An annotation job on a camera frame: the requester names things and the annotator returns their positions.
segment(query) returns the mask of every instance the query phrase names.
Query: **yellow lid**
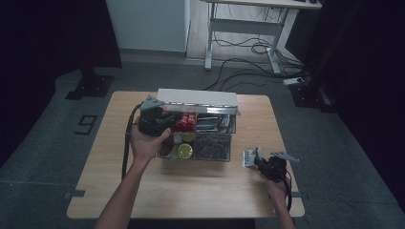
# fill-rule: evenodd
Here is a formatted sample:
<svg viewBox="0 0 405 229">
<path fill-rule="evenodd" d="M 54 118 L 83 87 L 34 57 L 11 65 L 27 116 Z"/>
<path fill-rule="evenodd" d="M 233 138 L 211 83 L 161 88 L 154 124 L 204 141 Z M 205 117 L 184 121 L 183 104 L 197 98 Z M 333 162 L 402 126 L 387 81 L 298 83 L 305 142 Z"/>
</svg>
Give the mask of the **yellow lid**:
<svg viewBox="0 0 405 229">
<path fill-rule="evenodd" d="M 182 144 L 177 150 L 176 156 L 179 158 L 187 159 L 193 155 L 193 148 L 189 144 Z"/>
<path fill-rule="evenodd" d="M 181 136 L 181 140 L 185 141 L 185 142 L 191 142 L 196 138 L 196 135 L 194 133 L 183 133 L 180 135 Z"/>
<path fill-rule="evenodd" d="M 175 145 L 174 147 L 173 147 L 173 155 L 175 156 L 175 157 L 179 157 L 179 155 L 178 155 L 178 149 L 179 149 L 179 146 L 180 145 Z"/>
</svg>

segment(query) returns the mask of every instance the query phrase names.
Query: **gray carpet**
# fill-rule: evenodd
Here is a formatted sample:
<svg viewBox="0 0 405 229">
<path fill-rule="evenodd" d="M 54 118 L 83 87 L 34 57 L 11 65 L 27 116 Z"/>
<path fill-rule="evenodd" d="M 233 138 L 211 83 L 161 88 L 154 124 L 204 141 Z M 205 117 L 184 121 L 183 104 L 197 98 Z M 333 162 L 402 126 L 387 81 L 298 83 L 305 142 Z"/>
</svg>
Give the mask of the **gray carpet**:
<svg viewBox="0 0 405 229">
<path fill-rule="evenodd" d="M 216 80 L 219 68 L 206 72 L 203 65 L 124 62 L 122 70 L 96 71 L 115 77 L 107 96 L 66 100 L 80 74 L 59 77 L 48 108 L 1 168 L 0 228 L 93 227 L 95 220 L 69 219 L 66 211 L 112 92 L 201 90 Z M 225 69 L 224 75 L 234 71 Z M 242 81 L 266 82 L 244 76 L 229 86 Z M 301 159 L 292 164 L 306 208 L 296 219 L 298 228 L 405 228 L 404 213 L 337 114 L 295 107 L 280 83 L 240 85 L 230 91 L 268 95 L 287 151 Z M 89 135 L 76 135 L 86 128 L 77 125 L 83 115 L 96 115 L 95 127 Z M 275 219 L 255 223 L 258 229 L 277 228 Z"/>
</svg>

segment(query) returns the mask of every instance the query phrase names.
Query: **electrical cable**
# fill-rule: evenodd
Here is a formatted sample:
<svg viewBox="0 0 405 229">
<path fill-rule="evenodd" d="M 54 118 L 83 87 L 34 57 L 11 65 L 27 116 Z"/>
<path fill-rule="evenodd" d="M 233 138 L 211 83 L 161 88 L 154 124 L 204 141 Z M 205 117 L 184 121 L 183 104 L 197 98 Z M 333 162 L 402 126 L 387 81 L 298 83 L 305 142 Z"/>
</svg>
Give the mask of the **electrical cable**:
<svg viewBox="0 0 405 229">
<path fill-rule="evenodd" d="M 234 85 L 232 85 L 232 86 L 226 88 L 226 89 L 224 90 L 224 92 L 228 92 L 231 88 L 234 88 L 234 87 L 239 86 L 239 85 L 242 85 L 242 84 L 250 84 L 250 85 L 257 86 L 257 87 L 263 87 L 263 86 L 267 85 L 268 82 L 281 83 L 281 82 L 274 82 L 274 81 L 272 81 L 271 79 L 266 80 L 266 82 L 263 83 L 263 84 L 256 84 L 256 83 L 251 83 L 251 82 L 239 82 L 239 83 L 237 83 L 237 84 L 234 84 Z"/>
<path fill-rule="evenodd" d="M 134 110 L 131 112 L 131 115 L 128 118 L 128 124 L 125 131 L 125 147 L 124 147 L 124 157 L 122 159 L 122 171 L 121 171 L 121 179 L 125 178 L 126 175 L 126 167 L 128 163 L 128 156 L 129 156 L 129 143 L 131 139 L 131 129 L 134 122 L 134 115 L 137 109 L 139 109 L 141 104 L 135 106 Z"/>
<path fill-rule="evenodd" d="M 291 192 L 292 191 L 292 176 L 291 176 L 291 174 L 289 173 L 289 171 L 287 171 L 287 173 L 288 173 L 288 176 L 289 176 L 289 191 Z"/>
<path fill-rule="evenodd" d="M 232 17 L 232 19 L 233 19 L 233 15 L 232 15 L 232 13 L 230 12 L 230 6 L 229 6 L 229 4 L 227 4 L 228 5 L 228 10 L 229 10 L 229 15 Z"/>
<path fill-rule="evenodd" d="M 260 12 L 254 17 L 254 19 L 256 20 L 257 17 L 262 13 L 263 7 L 260 7 Z"/>
<path fill-rule="evenodd" d="M 280 20 L 280 17 L 281 17 L 281 14 L 282 14 L 282 12 L 283 12 L 283 9 L 280 9 L 280 10 L 279 10 L 279 13 L 278 13 L 276 16 L 273 16 L 273 15 L 274 15 L 274 12 L 276 12 L 276 10 L 274 10 L 273 8 L 271 8 L 271 9 L 272 9 L 272 12 L 271 12 L 271 16 L 269 17 L 269 18 L 271 19 L 270 21 L 272 21 L 272 20 L 275 19 L 276 17 L 278 17 L 277 20 L 279 21 L 279 20 Z M 214 17 L 216 17 L 217 12 L 218 12 L 218 4 L 215 6 L 215 9 L 213 9 L 213 10 L 214 10 Z M 231 14 L 229 5 L 228 5 L 228 10 L 229 10 L 229 14 L 230 14 L 231 17 L 233 18 L 233 15 Z M 260 15 L 260 13 L 262 12 L 262 10 L 263 10 L 263 9 L 261 8 L 261 11 L 259 12 L 259 14 L 256 15 L 255 18 L 257 18 L 257 17 Z M 267 21 L 267 19 L 268 19 L 269 11 L 270 11 L 270 8 L 266 8 L 266 9 L 265 9 L 265 12 L 264 12 L 264 15 L 263 15 L 263 17 L 264 17 L 263 19 L 264 19 L 265 21 Z M 242 41 L 242 42 L 239 42 L 239 43 L 232 43 L 232 42 L 229 42 L 229 41 L 226 41 L 226 40 L 217 39 L 216 33 L 215 33 L 214 31 L 213 31 L 213 33 L 214 33 L 214 39 L 213 39 L 213 41 L 216 42 L 219 46 L 222 46 L 222 47 L 232 47 L 232 46 L 237 46 L 237 47 L 250 47 L 252 52 L 258 53 L 258 54 L 265 54 L 265 53 L 268 53 L 268 52 L 270 51 L 269 48 L 271 48 L 271 45 L 270 45 L 269 42 L 267 42 L 265 39 L 260 38 L 260 34 L 258 35 L 258 37 L 249 38 L 249 39 L 247 39 L 247 40 L 245 40 L 245 41 Z M 247 45 L 247 44 L 246 44 L 247 42 L 253 41 L 253 40 L 257 40 L 257 42 L 255 42 L 255 43 L 252 44 L 252 45 Z M 285 67 L 283 68 L 283 72 L 284 72 L 284 74 L 285 74 L 284 76 L 275 75 L 275 74 L 273 74 L 273 73 L 270 73 L 270 72 L 268 72 L 268 71 L 262 69 L 260 66 L 254 64 L 253 62 L 250 62 L 250 61 L 247 61 L 247 60 L 243 60 L 243 59 L 239 59 L 239 58 L 231 58 L 231 59 L 225 60 L 225 62 L 221 65 L 220 73 L 219 73 L 219 76 L 218 76 L 217 80 L 216 80 L 214 83 L 212 83 L 211 85 L 209 85 L 208 87 L 206 87 L 205 89 L 203 89 L 203 90 L 204 90 L 204 91 L 205 91 L 205 90 L 210 90 L 210 89 L 212 89 L 215 85 L 217 85 L 217 84 L 219 84 L 219 83 L 222 83 L 222 84 L 221 84 L 221 87 L 220 87 L 220 91 L 222 91 L 222 90 L 224 89 L 224 85 L 225 85 L 226 82 L 228 82 L 230 79 L 232 79 L 232 78 L 234 78 L 234 77 L 242 76 L 242 75 L 258 75 L 258 76 L 272 77 L 272 78 L 292 78 L 292 77 L 296 77 L 296 76 L 308 76 L 308 75 L 309 75 L 309 74 L 304 70 L 304 65 L 303 65 L 299 60 L 296 60 L 296 59 L 293 59 L 293 58 L 288 57 L 286 54 L 282 53 L 282 52 L 279 51 L 278 49 L 276 49 L 274 53 L 277 55 L 277 57 L 279 58 L 279 61 L 280 61 L 282 64 L 288 65 L 288 66 L 285 66 Z M 254 73 L 253 73 L 253 72 L 250 72 L 250 73 L 238 73 L 238 72 L 235 72 L 235 73 L 233 73 L 231 76 L 229 76 L 228 78 L 221 80 L 224 64 L 225 64 L 226 62 L 228 62 L 228 61 L 242 61 L 242 62 L 245 62 L 245 63 L 249 63 L 249 64 L 251 64 L 251 65 L 255 65 L 257 68 L 259 68 L 259 69 L 262 70 L 262 71 L 261 71 L 261 72 L 254 72 Z M 295 73 L 289 73 L 289 72 L 288 72 L 288 70 L 293 70 L 293 69 L 296 69 L 296 70 L 299 70 L 299 71 L 298 71 L 298 72 L 295 72 Z M 236 87 L 236 86 L 238 86 L 238 85 L 241 85 L 241 84 L 251 84 L 251 85 L 256 85 L 256 86 L 265 86 L 265 85 L 266 85 L 268 82 L 270 82 L 270 81 L 271 81 L 271 82 L 274 82 L 274 81 L 272 81 L 272 80 L 267 80 L 265 83 L 261 83 L 261 84 L 259 84 L 259 83 L 252 83 L 252 82 L 238 82 L 237 84 L 232 85 L 232 86 L 226 88 L 225 90 L 227 91 L 227 90 L 229 90 L 229 89 L 231 89 L 231 88 L 233 88 L 233 87 Z"/>
<path fill-rule="evenodd" d="M 262 73 L 259 73 L 256 70 L 253 70 L 253 69 L 243 69 L 243 70 L 239 70 L 239 71 L 234 72 L 232 75 L 234 75 L 236 73 L 242 73 L 242 72 L 245 72 L 245 71 L 252 71 L 253 73 L 251 73 L 251 74 L 258 75 L 258 76 L 261 76 L 261 74 L 262 74 Z M 224 81 L 226 81 L 226 79 L 219 80 L 217 83 L 223 83 Z M 233 87 L 236 87 L 237 85 L 240 85 L 240 84 L 252 84 L 252 85 L 256 85 L 256 86 L 265 86 L 268 82 L 282 83 L 282 81 L 277 81 L 277 80 L 273 80 L 273 79 L 269 79 L 265 84 L 255 84 L 255 83 L 250 83 L 250 82 L 239 82 L 236 85 L 228 87 L 227 89 L 224 90 L 224 92 L 227 92 L 229 89 L 231 89 Z"/>
<path fill-rule="evenodd" d="M 227 77 L 227 78 L 221 80 L 221 77 L 222 77 L 222 75 L 223 75 L 223 70 L 224 70 L 224 64 L 227 63 L 227 62 L 229 62 L 229 61 L 245 62 L 245 63 L 248 63 L 248 64 L 250 64 L 250 65 L 253 65 L 253 66 L 256 67 L 258 70 L 253 70 L 253 69 L 243 69 L 243 70 L 239 70 L 239 71 L 234 72 L 231 76 L 229 76 L 229 77 Z M 224 84 L 225 84 L 228 80 L 230 80 L 231 78 L 237 77 L 237 76 L 241 76 L 241 75 L 258 75 L 258 76 L 267 77 L 267 78 L 272 78 L 272 79 L 288 79 L 288 78 L 292 78 L 293 76 L 296 76 L 296 75 L 298 75 L 298 74 L 296 73 L 296 74 L 287 75 L 287 76 L 285 76 L 285 75 L 278 75 L 278 74 L 274 74 L 274 73 L 271 73 L 271 72 L 269 72 L 269 71 L 263 69 L 262 67 L 260 67 L 258 64 L 254 63 L 254 62 L 251 62 L 251 61 L 248 61 L 248 60 L 244 60 L 244 59 L 241 59 L 241 58 L 230 58 L 230 59 L 225 60 L 225 61 L 223 62 L 223 64 L 221 65 L 221 67 L 220 67 L 220 73 L 219 73 L 219 75 L 218 75 L 218 78 L 215 80 L 215 82 L 213 82 L 211 85 L 209 85 L 208 87 L 206 87 L 206 88 L 204 88 L 204 89 L 202 89 L 202 90 L 203 90 L 203 91 L 210 90 L 210 89 L 212 89 L 214 86 L 216 86 L 217 84 L 222 83 L 221 88 L 220 88 L 220 91 L 222 91 L 222 90 L 224 89 Z"/>
<path fill-rule="evenodd" d="M 283 181 L 284 185 L 286 186 L 287 197 L 288 197 L 287 209 L 288 209 L 288 211 L 289 211 L 289 210 L 291 209 L 291 203 L 292 203 L 291 179 L 289 180 L 289 185 L 288 185 L 288 183 L 287 183 L 287 177 L 283 174 L 283 172 L 281 171 L 280 167 L 278 167 L 278 166 L 276 166 L 276 167 L 277 167 L 277 169 L 278 169 L 278 171 L 279 171 L 279 173 L 280 173 L 280 175 L 281 175 L 281 178 L 282 178 L 282 181 Z"/>
</svg>

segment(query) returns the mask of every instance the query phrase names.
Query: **power strip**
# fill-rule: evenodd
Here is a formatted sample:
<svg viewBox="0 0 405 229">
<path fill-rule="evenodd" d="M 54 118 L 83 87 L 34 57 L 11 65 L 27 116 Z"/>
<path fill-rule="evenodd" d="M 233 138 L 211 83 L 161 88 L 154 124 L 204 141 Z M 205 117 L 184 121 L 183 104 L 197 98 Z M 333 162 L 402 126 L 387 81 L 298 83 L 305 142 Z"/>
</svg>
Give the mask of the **power strip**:
<svg viewBox="0 0 405 229">
<path fill-rule="evenodd" d="M 284 86 L 288 87 L 291 84 L 303 83 L 304 79 L 301 77 L 283 80 Z"/>
</svg>

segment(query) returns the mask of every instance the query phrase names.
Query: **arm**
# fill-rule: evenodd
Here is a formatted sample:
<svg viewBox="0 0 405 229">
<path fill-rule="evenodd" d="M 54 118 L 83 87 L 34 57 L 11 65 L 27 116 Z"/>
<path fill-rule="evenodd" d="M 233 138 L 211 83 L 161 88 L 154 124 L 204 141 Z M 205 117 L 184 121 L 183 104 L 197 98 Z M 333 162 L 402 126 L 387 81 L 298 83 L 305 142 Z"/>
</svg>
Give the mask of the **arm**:
<svg viewBox="0 0 405 229">
<path fill-rule="evenodd" d="M 281 229 L 293 229 L 295 228 L 292 217 L 289 215 L 289 211 L 286 205 L 287 190 L 283 182 L 276 183 L 272 180 L 268 180 L 265 176 L 261 177 L 266 181 L 267 192 L 271 196 L 274 211 L 278 224 Z"/>
<path fill-rule="evenodd" d="M 138 125 L 132 127 L 131 148 L 134 161 L 102 211 L 95 228 L 127 228 L 143 172 L 161 143 L 169 136 L 170 129 L 159 137 L 150 137 L 140 133 Z"/>
</svg>

